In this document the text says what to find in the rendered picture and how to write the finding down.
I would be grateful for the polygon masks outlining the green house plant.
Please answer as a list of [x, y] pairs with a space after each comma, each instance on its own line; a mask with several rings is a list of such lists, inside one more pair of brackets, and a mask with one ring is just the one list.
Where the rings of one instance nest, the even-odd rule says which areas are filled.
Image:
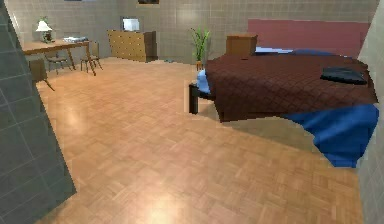
[[192, 28], [192, 39], [195, 46], [194, 56], [196, 58], [196, 70], [203, 69], [203, 58], [206, 52], [206, 44], [209, 38], [210, 32], [208, 30], [202, 30], [200, 28]]

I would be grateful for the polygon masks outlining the brown wooden nightstand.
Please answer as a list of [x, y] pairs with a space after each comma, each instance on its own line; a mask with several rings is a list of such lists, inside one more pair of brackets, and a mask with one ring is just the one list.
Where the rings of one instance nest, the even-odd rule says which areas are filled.
[[256, 45], [257, 35], [228, 35], [226, 39], [226, 53], [228, 55], [249, 56], [255, 53]]

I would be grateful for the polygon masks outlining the bed with brown blanket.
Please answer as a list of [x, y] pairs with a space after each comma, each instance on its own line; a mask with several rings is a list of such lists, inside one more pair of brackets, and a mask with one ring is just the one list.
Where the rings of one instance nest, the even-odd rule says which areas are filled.
[[[210, 60], [189, 86], [189, 111], [213, 101], [222, 122], [281, 117], [301, 125], [335, 167], [355, 167], [378, 123], [378, 99], [358, 55], [366, 22], [251, 19], [254, 54]], [[365, 85], [320, 78], [327, 67], [361, 72]]]

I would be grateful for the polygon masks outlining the yellow wooden chest of drawers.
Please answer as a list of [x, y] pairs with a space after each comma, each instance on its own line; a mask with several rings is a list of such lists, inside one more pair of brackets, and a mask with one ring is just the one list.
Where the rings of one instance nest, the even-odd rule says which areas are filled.
[[113, 57], [139, 62], [158, 59], [156, 32], [107, 31]]

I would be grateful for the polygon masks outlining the white television set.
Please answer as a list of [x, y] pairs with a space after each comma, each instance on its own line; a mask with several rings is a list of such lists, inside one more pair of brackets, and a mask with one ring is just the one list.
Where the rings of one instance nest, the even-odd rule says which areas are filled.
[[140, 22], [137, 18], [126, 18], [121, 19], [121, 25], [123, 31], [139, 31]]

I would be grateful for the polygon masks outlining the brown wooden chair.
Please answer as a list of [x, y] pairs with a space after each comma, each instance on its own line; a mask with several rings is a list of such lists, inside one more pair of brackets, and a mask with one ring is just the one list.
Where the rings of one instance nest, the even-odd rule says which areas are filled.
[[99, 55], [99, 43], [91, 41], [86, 45], [85, 55], [80, 59], [80, 69], [89, 71], [94, 70], [96, 67], [102, 69]]
[[34, 83], [44, 81], [51, 90], [54, 90], [54, 88], [51, 86], [51, 84], [48, 81], [48, 76], [47, 76], [45, 63], [43, 59], [31, 60], [29, 62], [29, 68], [32, 75], [32, 81]]
[[68, 59], [64, 56], [60, 56], [57, 51], [50, 51], [44, 54], [45, 59], [48, 62], [48, 70], [51, 70], [52, 64], [59, 63], [61, 68], [64, 68], [63, 63], [66, 63], [68, 68], [70, 68], [70, 64], [68, 62]]

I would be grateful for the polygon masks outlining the brown wooden desk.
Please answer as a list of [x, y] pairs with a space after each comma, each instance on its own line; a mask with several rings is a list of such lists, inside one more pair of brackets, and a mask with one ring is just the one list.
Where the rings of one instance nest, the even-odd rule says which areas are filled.
[[73, 69], [76, 69], [74, 60], [72, 57], [71, 50], [77, 47], [83, 47], [85, 49], [86, 57], [88, 61], [91, 61], [90, 54], [90, 42], [82, 41], [82, 42], [65, 42], [64, 40], [57, 39], [52, 43], [44, 43], [44, 42], [25, 42], [22, 45], [22, 50], [25, 55], [34, 55], [34, 54], [44, 54], [51, 51], [62, 51], [66, 50], [69, 56], [69, 60]]

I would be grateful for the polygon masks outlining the white table lamp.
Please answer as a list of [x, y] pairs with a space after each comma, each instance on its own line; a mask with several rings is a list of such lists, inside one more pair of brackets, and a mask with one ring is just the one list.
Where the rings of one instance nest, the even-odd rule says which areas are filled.
[[41, 33], [42, 41], [44, 43], [52, 42], [52, 34], [51, 34], [52, 29], [48, 26], [48, 24], [45, 21], [40, 20], [38, 22], [36, 31]]

